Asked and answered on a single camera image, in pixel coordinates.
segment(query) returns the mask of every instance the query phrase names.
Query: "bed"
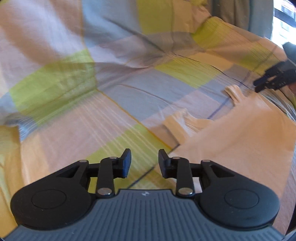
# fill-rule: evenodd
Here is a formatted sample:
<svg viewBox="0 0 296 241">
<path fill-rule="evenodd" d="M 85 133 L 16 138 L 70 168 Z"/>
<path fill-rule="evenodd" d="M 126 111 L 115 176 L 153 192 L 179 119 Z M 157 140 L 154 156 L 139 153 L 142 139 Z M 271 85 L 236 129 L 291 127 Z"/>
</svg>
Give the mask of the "bed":
<svg viewBox="0 0 296 241">
<path fill-rule="evenodd" d="M 132 151 L 115 187 L 171 188 L 155 170 L 157 152 L 177 141 L 165 117 L 186 108 L 218 119 L 236 84 L 247 96 L 264 70 L 285 60 L 268 39 L 211 17 L 192 0 L 2 0 L 0 2 L 0 236 L 16 225 L 12 195 L 77 160 Z M 287 115 L 295 100 L 265 91 Z M 275 227 L 294 210 L 295 162 Z M 91 181 L 89 191 L 94 190 Z"/>
</svg>

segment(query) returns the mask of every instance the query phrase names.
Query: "folded cloth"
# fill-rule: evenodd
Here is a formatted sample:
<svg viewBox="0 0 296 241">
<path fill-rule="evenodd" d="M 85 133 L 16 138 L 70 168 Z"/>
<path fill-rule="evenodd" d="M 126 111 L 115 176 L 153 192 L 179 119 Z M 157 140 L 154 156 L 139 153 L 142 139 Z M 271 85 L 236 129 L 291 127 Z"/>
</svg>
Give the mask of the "folded cloth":
<svg viewBox="0 0 296 241">
<path fill-rule="evenodd" d="M 192 163 L 210 159 L 266 185 L 281 199 L 294 155 L 295 122 L 260 94 L 244 97 L 238 86 L 229 86 L 226 92 L 235 107 L 202 130 L 196 126 L 198 131 L 194 134 L 188 134 L 188 126 L 194 126 L 199 120 L 185 110 L 182 110 L 185 114 L 177 112 L 164 121 L 172 134 L 180 135 L 180 128 L 184 128 L 183 137 L 176 137 L 182 143 L 171 156 L 181 156 Z M 197 181 L 195 189 L 201 191 Z"/>
</svg>

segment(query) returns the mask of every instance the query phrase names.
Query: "blue line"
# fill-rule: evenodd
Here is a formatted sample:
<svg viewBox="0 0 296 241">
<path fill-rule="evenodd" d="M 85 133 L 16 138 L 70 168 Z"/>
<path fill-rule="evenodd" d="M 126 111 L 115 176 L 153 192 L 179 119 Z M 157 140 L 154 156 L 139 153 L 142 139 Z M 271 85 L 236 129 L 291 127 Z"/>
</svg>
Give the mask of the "blue line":
<svg viewBox="0 0 296 241">
<path fill-rule="evenodd" d="M 154 169 L 155 165 L 151 167 L 147 172 L 145 172 L 142 176 L 140 176 L 136 181 L 134 181 L 132 184 L 130 184 L 127 189 L 130 189 L 133 185 L 137 184 L 142 178 L 144 178 L 149 172 L 151 172 Z"/>
<path fill-rule="evenodd" d="M 229 97 L 207 118 L 207 119 L 211 119 L 211 118 L 213 118 L 213 116 L 215 115 L 215 114 L 217 114 L 217 112 L 219 111 L 219 110 L 221 110 L 221 108 L 224 106 L 224 105 L 226 105 L 226 103 L 229 101 Z"/>
</svg>

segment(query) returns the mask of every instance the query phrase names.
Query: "gray gripper base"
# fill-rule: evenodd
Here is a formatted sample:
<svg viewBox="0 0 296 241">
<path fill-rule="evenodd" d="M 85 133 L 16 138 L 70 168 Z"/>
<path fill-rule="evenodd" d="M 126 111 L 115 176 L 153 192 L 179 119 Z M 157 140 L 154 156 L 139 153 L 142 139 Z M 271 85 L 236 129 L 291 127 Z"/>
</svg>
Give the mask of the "gray gripper base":
<svg viewBox="0 0 296 241">
<path fill-rule="evenodd" d="M 234 231 L 206 219 L 190 199 L 170 190 L 120 190 L 97 200 L 93 209 L 68 227 L 39 231 L 18 226 L 5 241 L 279 241 L 267 227 Z"/>
</svg>

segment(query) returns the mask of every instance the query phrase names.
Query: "metal rivet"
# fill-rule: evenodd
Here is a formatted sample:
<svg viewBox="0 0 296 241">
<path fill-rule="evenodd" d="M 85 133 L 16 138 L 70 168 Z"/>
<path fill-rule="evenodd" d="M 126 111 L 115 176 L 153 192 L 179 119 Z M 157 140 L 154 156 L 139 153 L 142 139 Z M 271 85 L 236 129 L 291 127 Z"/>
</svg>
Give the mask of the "metal rivet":
<svg viewBox="0 0 296 241">
<path fill-rule="evenodd" d="M 100 188 L 98 190 L 98 194 L 106 196 L 106 195 L 110 195 L 112 193 L 112 190 L 110 188 Z"/>
<path fill-rule="evenodd" d="M 191 195 L 193 193 L 193 190 L 191 188 L 180 188 L 178 190 L 178 192 L 181 194 L 181 195 Z"/>
</svg>

